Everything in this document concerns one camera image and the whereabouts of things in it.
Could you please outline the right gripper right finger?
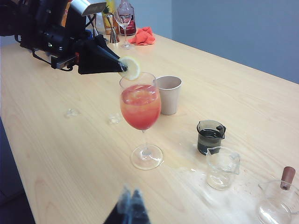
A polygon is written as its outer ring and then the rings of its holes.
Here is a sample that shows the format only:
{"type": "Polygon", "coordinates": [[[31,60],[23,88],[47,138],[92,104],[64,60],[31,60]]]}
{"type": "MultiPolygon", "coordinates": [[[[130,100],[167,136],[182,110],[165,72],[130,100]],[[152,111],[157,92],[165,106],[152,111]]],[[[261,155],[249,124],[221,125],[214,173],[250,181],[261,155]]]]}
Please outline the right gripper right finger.
{"type": "Polygon", "coordinates": [[[131,223],[150,224],[150,218],[145,208],[140,190],[135,189],[131,198],[131,223]]]}

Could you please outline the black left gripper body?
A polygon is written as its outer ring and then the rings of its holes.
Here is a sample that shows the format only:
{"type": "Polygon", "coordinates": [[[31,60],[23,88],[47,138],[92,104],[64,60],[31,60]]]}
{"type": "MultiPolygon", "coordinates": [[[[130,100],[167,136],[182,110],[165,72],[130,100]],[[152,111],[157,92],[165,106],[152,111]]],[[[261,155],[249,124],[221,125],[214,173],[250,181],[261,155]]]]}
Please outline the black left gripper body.
{"type": "Polygon", "coordinates": [[[75,65],[74,45],[81,35],[81,25],[68,23],[66,26],[36,24],[32,28],[32,56],[51,65],[54,69],[73,70],[75,65]],[[51,55],[46,61],[36,54],[37,51],[51,55]]]}

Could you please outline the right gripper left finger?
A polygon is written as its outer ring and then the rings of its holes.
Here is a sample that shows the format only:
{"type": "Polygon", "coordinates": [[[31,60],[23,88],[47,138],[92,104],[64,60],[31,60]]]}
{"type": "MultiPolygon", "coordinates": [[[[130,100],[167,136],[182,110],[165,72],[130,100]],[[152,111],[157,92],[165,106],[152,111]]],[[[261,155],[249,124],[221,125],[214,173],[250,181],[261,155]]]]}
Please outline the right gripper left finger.
{"type": "Polygon", "coordinates": [[[128,185],[124,185],[114,208],[104,221],[104,224],[126,224],[131,205],[131,191],[128,185]]]}

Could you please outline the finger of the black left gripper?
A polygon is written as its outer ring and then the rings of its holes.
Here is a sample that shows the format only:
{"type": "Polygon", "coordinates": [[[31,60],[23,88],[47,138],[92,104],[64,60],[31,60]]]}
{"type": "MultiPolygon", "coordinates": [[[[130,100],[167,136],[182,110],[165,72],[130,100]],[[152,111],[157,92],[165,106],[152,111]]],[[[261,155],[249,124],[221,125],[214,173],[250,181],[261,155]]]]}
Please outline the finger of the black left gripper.
{"type": "Polygon", "coordinates": [[[106,38],[103,35],[97,35],[93,37],[93,43],[96,44],[96,48],[99,52],[101,52],[104,55],[107,55],[110,58],[113,59],[120,59],[120,57],[115,54],[106,43],[106,38]]]}
{"type": "Polygon", "coordinates": [[[81,75],[127,70],[128,66],[120,62],[120,57],[107,46],[86,43],[79,52],[78,73],[81,75]]]}

